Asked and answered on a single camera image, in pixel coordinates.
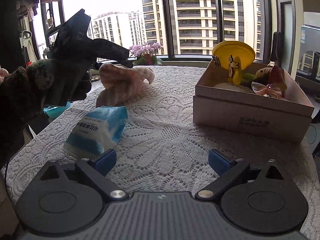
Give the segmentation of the dark gloved left hand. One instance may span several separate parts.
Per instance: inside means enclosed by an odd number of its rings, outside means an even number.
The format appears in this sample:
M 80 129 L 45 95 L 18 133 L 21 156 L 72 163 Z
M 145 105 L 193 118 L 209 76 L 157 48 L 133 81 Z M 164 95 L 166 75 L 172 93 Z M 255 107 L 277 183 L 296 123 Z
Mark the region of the dark gloved left hand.
M 90 63 L 41 60 L 19 67 L 1 82 L 1 136 L 13 138 L 46 105 L 84 100 L 92 85 Z

